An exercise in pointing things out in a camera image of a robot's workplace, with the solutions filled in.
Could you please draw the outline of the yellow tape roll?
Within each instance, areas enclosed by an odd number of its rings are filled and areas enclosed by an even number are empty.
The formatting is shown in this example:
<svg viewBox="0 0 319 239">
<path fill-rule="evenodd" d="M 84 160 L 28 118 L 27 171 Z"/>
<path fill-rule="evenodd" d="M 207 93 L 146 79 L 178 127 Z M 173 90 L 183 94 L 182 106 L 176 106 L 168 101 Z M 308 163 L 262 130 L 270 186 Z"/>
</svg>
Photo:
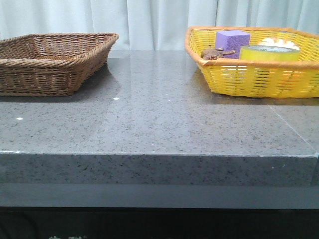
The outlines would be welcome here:
<svg viewBox="0 0 319 239">
<path fill-rule="evenodd" d="M 254 61 L 297 61 L 300 50 L 286 47 L 246 45 L 240 50 L 239 59 Z"/>
</svg>

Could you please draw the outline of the brown toy lizard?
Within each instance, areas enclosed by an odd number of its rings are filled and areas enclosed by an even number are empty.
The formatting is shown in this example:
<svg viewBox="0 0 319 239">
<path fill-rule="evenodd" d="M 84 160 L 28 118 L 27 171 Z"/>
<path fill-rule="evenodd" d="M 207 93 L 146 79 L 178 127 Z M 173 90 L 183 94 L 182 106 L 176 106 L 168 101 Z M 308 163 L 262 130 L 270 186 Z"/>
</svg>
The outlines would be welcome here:
<svg viewBox="0 0 319 239">
<path fill-rule="evenodd" d="M 224 51 L 224 48 L 213 48 L 212 45 L 209 45 L 208 48 L 201 52 L 201 58 L 205 60 L 217 60 L 219 58 L 223 58 L 225 55 L 231 55 L 234 53 L 236 53 L 235 50 Z"/>
</svg>

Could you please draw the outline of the white curtain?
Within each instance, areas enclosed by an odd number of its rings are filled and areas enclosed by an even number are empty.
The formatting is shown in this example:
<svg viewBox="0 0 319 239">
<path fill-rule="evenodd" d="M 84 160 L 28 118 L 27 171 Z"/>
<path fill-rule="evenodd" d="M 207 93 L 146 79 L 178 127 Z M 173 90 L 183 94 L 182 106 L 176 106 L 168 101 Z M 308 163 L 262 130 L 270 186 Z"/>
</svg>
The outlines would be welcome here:
<svg viewBox="0 0 319 239">
<path fill-rule="evenodd" d="M 190 26 L 319 31 L 316 0 L 3 0 L 0 37 L 115 32 L 117 50 L 182 50 Z"/>
</svg>

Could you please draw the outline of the purple foam block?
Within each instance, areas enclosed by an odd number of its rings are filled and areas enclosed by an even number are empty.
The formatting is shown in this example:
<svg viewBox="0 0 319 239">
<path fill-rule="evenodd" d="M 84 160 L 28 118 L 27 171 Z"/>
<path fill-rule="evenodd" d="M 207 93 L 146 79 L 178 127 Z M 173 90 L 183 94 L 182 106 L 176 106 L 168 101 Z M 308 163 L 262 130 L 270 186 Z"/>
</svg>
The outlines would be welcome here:
<svg viewBox="0 0 319 239">
<path fill-rule="evenodd" d="M 225 58 L 239 59 L 242 46 L 249 45 L 251 34 L 241 30 L 224 30 L 216 33 L 215 48 L 223 48 L 224 51 L 235 50 L 234 54 Z"/>
</svg>

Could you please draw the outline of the brown wicker basket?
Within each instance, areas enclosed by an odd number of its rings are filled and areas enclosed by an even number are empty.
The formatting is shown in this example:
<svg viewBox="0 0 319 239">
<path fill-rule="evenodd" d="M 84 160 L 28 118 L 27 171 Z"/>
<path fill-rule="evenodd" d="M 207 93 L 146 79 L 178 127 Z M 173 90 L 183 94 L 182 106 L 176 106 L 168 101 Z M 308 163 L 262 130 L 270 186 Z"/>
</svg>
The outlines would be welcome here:
<svg viewBox="0 0 319 239">
<path fill-rule="evenodd" d="M 29 34 L 0 42 L 1 96 L 74 94 L 103 65 L 117 33 Z"/>
</svg>

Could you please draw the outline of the yellow woven basket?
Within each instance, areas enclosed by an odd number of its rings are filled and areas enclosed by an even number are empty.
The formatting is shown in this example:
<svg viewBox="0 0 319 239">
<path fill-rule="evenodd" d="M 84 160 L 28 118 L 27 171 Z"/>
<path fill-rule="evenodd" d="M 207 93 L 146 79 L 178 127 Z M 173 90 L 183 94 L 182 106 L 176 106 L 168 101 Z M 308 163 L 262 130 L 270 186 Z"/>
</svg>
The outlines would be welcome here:
<svg viewBox="0 0 319 239">
<path fill-rule="evenodd" d="M 185 49 L 197 64 L 212 92 L 253 98 L 312 98 L 319 95 L 319 37 L 293 28 L 239 27 L 255 44 L 266 37 L 292 41 L 301 49 L 298 61 L 205 60 L 201 52 L 214 46 L 216 33 L 235 26 L 191 26 Z"/>
</svg>

